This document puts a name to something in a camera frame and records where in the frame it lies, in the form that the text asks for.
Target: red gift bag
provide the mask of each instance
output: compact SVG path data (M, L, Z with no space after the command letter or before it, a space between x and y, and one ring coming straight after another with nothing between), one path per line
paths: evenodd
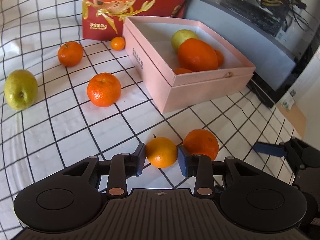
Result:
M123 20L127 16L174 17L184 1L82 0L83 38L108 41L122 36Z

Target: green pear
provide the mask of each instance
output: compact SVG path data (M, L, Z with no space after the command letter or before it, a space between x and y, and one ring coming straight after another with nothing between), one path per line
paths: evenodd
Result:
M197 34L195 34L191 30L179 30L177 31L171 38L171 45L173 49L178 52L178 49L182 43L184 43L187 39L197 39L199 40L199 37Z
M15 110L24 110L30 107L36 101L37 94L37 80L28 70L12 71L4 84L5 99L8 105Z

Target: open cardboard box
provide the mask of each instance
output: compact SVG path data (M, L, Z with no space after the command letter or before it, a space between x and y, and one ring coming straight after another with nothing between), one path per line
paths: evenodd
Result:
M171 37L181 29L194 31L202 41L218 49L225 57L223 65L217 70L175 75L173 70L179 62ZM161 113L239 92L255 70L235 47L198 21L127 17L123 37L125 49Z

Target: metal screw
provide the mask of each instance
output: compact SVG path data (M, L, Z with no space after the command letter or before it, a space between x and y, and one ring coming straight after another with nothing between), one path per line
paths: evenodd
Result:
M201 187L198 188L197 193L200 195L211 195L212 194L212 189L208 188L208 187Z
M113 196L120 196L123 193L124 193L124 189L122 189L120 187L114 187L114 188L109 190L109 194L113 195Z

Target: orange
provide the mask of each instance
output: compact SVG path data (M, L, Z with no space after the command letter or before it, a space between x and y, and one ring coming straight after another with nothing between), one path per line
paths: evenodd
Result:
M203 154L215 160L219 152L216 137L207 130L193 130L187 134L183 146L191 154Z
M176 145L165 137L157 137L146 144L146 157L157 168L166 168L178 158Z
M67 42L63 44L58 50L58 60L66 67L73 67L78 65L83 57L82 46L75 42Z
M218 64L219 64L219 67L220 67L220 66L223 64L223 62L224 62L224 56L223 56L223 54L222 54L220 51L218 51L217 49L215 49L214 51L215 51L216 54L217 54Z
M186 68L176 68L173 72L174 72L176 75L186 74L186 73L192 73L191 70L188 70L188 69L186 69Z
M110 73L100 73L90 80L87 95L95 106L111 106L121 96L120 82Z
M215 70L219 66L214 49L208 43L194 38L180 45L178 59L180 66L193 72Z
M111 48L114 50L123 50L125 46L125 40L122 37L115 37L111 41Z

